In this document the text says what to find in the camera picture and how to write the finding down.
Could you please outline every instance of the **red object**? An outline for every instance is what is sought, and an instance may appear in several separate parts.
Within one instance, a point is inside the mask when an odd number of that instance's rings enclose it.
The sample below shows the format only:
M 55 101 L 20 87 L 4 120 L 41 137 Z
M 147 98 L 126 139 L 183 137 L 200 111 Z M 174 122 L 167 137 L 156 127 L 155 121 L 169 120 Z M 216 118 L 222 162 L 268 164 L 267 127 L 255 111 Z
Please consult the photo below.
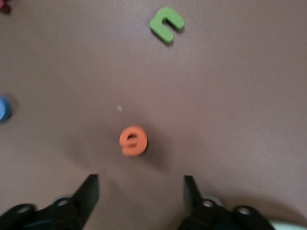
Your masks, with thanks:
M 9 4 L 5 3 L 4 0 L 0 0 L 0 11 L 2 13 L 10 13 L 11 7 L 9 6 Z

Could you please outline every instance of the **hole in orange letter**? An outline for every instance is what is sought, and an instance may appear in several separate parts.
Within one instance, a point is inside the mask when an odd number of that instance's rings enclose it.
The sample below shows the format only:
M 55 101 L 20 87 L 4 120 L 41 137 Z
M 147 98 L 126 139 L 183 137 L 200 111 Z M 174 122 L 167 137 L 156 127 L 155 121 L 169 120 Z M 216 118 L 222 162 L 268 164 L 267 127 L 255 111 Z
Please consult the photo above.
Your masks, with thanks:
M 119 144 L 123 147 L 122 153 L 125 156 L 140 156 L 147 147 L 146 133 L 138 126 L 130 126 L 121 133 Z

